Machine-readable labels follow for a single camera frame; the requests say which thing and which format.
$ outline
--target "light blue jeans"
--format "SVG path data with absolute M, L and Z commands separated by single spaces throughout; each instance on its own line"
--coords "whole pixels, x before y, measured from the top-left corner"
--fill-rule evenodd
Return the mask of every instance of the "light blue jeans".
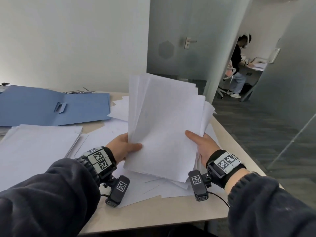
M 247 80 L 247 76 L 240 74 L 237 72 L 232 79 L 232 82 L 230 84 L 229 90 L 233 93 L 239 94 Z

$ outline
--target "beige tabletop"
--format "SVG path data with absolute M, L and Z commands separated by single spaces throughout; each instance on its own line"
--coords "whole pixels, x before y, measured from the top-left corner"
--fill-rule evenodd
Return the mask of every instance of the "beige tabletop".
M 127 93 L 110 92 L 111 101 L 119 100 Z M 221 147 L 238 156 L 250 171 L 260 175 L 264 172 L 255 164 L 231 135 L 214 118 L 210 120 Z M 103 123 L 84 123 L 84 132 L 89 133 L 103 126 Z M 188 223 L 227 217 L 227 206 L 216 196 L 197 202 L 194 196 L 161 198 L 160 196 L 134 203 L 122 208 L 112 208 L 101 197 L 96 212 L 81 230 L 81 234 L 124 230 L 140 227 Z

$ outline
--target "dark blue sweatshirt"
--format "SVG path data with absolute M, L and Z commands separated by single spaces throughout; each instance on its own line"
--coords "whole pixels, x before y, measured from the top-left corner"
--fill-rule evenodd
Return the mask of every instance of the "dark blue sweatshirt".
M 61 159 L 44 174 L 0 192 L 0 236 L 77 236 L 99 200 L 99 185 L 85 166 Z M 275 179 L 246 175 L 228 201 L 235 237 L 316 236 L 316 212 Z

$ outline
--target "black cable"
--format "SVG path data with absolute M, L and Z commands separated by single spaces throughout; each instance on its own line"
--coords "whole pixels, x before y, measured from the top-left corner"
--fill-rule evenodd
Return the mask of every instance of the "black cable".
M 215 193 L 213 193 L 213 192 L 210 192 L 210 191 L 207 191 L 209 194 L 212 194 L 212 195 L 216 195 Z M 219 199 L 221 199 L 222 201 L 224 201 L 224 203 L 227 205 L 227 207 L 228 208 L 230 208 L 229 207 L 229 205 L 226 203 L 226 201 L 222 198 L 222 197 L 220 197 L 219 195 L 216 195 Z

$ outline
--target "black hair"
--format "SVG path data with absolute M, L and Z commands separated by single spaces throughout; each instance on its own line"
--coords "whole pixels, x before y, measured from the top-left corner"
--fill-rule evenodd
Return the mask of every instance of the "black hair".
M 238 41 L 240 40 L 247 40 L 248 37 L 246 35 L 242 35 L 241 37 L 238 38 Z

